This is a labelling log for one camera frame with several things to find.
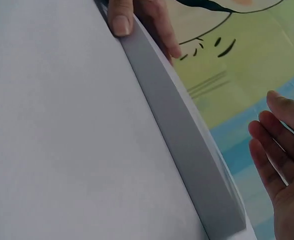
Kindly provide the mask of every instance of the human hand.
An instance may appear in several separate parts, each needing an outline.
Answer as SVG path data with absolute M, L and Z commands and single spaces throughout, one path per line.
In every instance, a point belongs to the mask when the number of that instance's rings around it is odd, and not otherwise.
M 272 113 L 249 125 L 250 152 L 273 204 L 276 239 L 294 240 L 294 134 L 280 122 L 294 130 L 294 101 L 271 91 L 267 103 Z
M 118 37 L 131 34 L 133 12 L 144 20 L 144 25 L 154 38 L 159 38 L 160 48 L 171 61 L 179 58 L 180 46 L 170 23 L 165 0 L 109 0 L 108 23 Z

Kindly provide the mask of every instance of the white surface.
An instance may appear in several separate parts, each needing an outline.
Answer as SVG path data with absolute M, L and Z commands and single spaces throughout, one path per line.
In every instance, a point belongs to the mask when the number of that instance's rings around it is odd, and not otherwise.
M 206 239 L 129 69 L 91 0 L 0 0 L 0 240 Z
M 246 216 L 227 165 L 172 66 L 137 19 L 134 29 L 120 42 L 205 231 L 210 240 L 232 236 Z

